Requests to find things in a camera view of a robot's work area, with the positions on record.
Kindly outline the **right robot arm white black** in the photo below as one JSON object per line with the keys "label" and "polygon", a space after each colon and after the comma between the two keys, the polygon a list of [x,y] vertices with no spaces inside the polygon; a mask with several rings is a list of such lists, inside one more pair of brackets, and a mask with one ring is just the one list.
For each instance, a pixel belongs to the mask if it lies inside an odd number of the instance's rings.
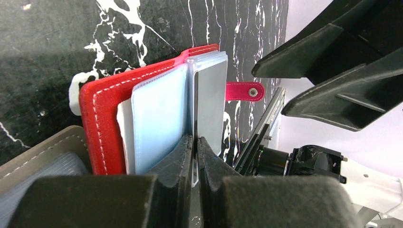
{"label": "right robot arm white black", "polygon": [[[358,132],[403,101],[403,3],[335,0],[292,39],[259,60],[258,78],[307,78],[313,87],[282,114]],[[362,226],[403,225],[403,180],[320,147],[295,149],[290,176],[328,176],[360,205]]]}

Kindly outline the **grey credit card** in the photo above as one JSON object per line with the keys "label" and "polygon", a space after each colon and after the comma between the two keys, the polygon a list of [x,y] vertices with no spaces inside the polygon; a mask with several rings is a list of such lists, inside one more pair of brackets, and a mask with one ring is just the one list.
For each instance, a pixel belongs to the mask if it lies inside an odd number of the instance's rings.
{"label": "grey credit card", "polygon": [[228,61],[193,65],[192,135],[204,137],[216,155],[221,153]]}

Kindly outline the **red leather card holder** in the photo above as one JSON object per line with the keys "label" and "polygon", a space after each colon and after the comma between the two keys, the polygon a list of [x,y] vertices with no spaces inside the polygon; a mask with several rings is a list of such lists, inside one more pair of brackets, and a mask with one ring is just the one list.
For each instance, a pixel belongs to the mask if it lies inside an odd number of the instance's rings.
{"label": "red leather card holder", "polygon": [[[79,106],[95,175],[144,174],[192,136],[193,65],[227,60],[218,45],[86,83]],[[227,101],[258,102],[259,82],[226,82]]]}

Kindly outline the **grey card holder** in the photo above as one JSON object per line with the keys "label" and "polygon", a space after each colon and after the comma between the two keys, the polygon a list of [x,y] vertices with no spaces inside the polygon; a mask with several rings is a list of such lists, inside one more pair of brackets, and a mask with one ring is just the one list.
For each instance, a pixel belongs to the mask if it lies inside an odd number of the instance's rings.
{"label": "grey card holder", "polygon": [[92,172],[84,129],[69,126],[0,168],[0,226],[5,228],[28,187],[51,175]]}

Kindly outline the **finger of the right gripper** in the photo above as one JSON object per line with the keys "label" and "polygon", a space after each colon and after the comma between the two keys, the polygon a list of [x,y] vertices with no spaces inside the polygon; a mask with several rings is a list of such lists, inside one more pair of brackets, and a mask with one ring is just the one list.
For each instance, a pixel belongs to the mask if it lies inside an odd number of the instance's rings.
{"label": "finger of the right gripper", "polygon": [[292,39],[259,60],[258,78],[308,78],[317,85],[403,45],[400,0],[335,0]]}
{"label": "finger of the right gripper", "polygon": [[307,118],[357,132],[403,101],[403,49],[360,64],[291,99],[282,109],[289,117]]}

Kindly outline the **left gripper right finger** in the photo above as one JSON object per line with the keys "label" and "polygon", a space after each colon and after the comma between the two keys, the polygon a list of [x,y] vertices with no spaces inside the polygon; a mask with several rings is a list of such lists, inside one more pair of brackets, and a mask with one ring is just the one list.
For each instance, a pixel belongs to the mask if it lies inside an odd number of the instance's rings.
{"label": "left gripper right finger", "polygon": [[326,176],[242,176],[197,141],[206,228],[357,228],[341,184]]}

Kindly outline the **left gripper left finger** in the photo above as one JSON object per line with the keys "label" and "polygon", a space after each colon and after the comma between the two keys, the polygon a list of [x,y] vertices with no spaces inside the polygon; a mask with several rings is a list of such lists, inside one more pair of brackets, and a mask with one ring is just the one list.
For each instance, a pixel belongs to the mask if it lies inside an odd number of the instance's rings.
{"label": "left gripper left finger", "polygon": [[184,135],[145,175],[47,176],[35,180],[10,228],[185,228],[193,138]]}

